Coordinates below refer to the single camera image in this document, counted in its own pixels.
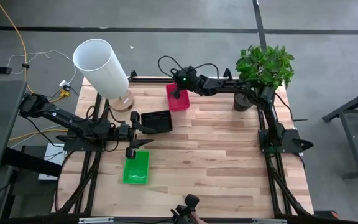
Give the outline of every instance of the green plastic bin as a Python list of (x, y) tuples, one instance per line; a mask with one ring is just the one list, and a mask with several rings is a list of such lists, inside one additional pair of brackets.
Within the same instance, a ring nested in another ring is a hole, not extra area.
[(149, 179), (149, 151), (136, 151), (135, 159), (126, 159), (123, 184), (147, 184)]

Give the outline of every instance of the plant pot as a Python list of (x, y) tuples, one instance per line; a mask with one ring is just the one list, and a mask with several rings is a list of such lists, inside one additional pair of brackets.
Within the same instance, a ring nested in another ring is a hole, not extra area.
[(246, 98), (246, 96), (242, 93), (235, 93), (234, 94), (234, 102), (233, 108), (236, 111), (246, 111), (250, 108), (253, 104)]

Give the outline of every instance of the red container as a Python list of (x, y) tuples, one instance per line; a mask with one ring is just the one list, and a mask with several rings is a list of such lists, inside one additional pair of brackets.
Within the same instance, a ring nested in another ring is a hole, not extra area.
[(165, 86), (167, 90), (168, 106), (170, 111), (179, 111), (185, 110), (190, 107), (190, 99), (187, 90), (182, 90), (180, 92), (179, 99), (175, 99), (171, 92), (177, 88), (176, 84), (168, 84)]

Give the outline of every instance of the white plastic tube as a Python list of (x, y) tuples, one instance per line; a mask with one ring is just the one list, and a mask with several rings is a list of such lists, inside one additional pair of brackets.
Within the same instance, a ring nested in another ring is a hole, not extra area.
[(102, 97), (115, 99), (127, 91), (128, 78), (107, 41), (91, 39), (83, 42), (75, 49), (73, 61)]

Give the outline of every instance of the concrete floor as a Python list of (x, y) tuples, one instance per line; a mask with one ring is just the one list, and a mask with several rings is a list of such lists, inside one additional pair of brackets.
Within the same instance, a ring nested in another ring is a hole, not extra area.
[[(18, 26), (83, 26), (146, 28), (241, 28), (256, 29), (252, 0), (1, 0)], [(265, 29), (344, 29), (358, 30), (358, 0), (259, 0)], [(0, 25), (9, 22), (0, 12)], [(208, 33), (90, 33), (22, 32), (28, 52), (59, 50), (69, 56), (82, 41), (102, 38), (109, 41), (127, 74), (162, 75), (157, 59), (175, 57), (182, 65), (215, 63), (220, 70), (234, 64), (239, 49), (260, 44), (258, 34)], [(306, 176), (315, 210), (335, 210), (340, 218), (358, 220), (358, 179), (342, 181), (341, 176), (356, 170), (339, 120), (324, 123), (323, 115), (358, 95), (358, 35), (266, 35), (269, 45), (285, 45), (295, 57), (296, 75), (288, 97), (301, 137), (314, 142), (305, 152)], [(0, 31), (0, 66), (10, 55), (22, 54), (15, 32)], [(51, 59), (39, 55), (30, 63), (28, 82), (32, 89), (47, 96), (58, 90), (58, 83), (69, 80), (73, 65), (55, 53)], [(21, 58), (11, 67), (20, 70)], [(163, 68), (171, 68), (167, 62)], [(212, 68), (200, 71), (214, 76)], [(22, 79), (23, 75), (0, 75), (1, 80)], [(73, 81), (78, 91), (79, 73)], [(74, 112), (77, 97), (72, 95), (57, 105)], [(40, 128), (54, 124), (35, 120)], [(18, 118), (12, 136), (34, 131)], [(27, 145), (46, 144), (42, 136)]]

